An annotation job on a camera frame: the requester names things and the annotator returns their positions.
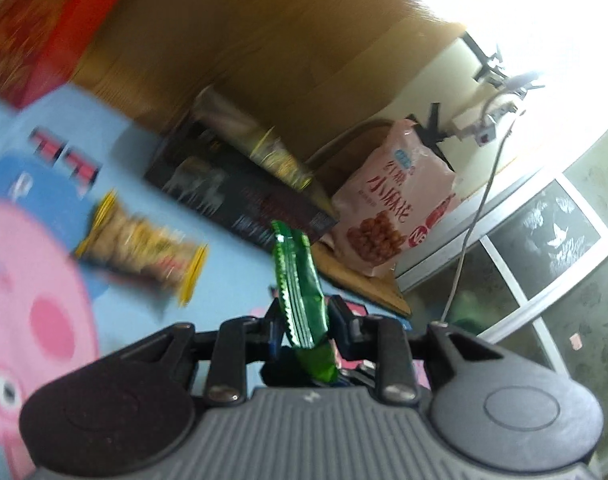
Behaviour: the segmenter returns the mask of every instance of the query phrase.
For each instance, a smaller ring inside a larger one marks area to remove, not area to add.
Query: black box
[[[316,181],[302,192],[292,189],[190,116],[164,141],[146,179],[265,249],[273,246],[274,219],[302,230],[311,243],[337,223]]]

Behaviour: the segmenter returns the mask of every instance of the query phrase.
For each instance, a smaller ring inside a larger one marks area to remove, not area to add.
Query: green snack package
[[[284,222],[272,222],[275,232],[275,274],[279,305],[286,317],[286,334],[304,369],[312,378],[337,379],[335,351],[328,339],[328,312],[308,237]]]

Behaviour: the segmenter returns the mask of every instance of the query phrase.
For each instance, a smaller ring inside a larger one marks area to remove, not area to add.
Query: gray ribbed surface
[[[414,410],[365,388],[256,390],[210,411],[184,446],[152,468],[113,480],[490,480],[433,438]],[[535,479],[591,479],[586,468]],[[63,480],[38,471],[31,480]]]

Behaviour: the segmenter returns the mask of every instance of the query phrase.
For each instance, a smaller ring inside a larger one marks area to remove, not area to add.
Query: yellow snack package
[[[112,190],[97,206],[91,231],[75,255],[119,272],[151,278],[174,290],[180,305],[185,306],[208,251],[205,244],[184,241],[145,218],[129,216]]]

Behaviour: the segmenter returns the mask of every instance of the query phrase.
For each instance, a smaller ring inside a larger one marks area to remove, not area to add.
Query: pink cartoon pig
[[[23,402],[97,354],[77,264],[39,222],[0,201],[0,445],[15,479],[34,468],[18,431]]]

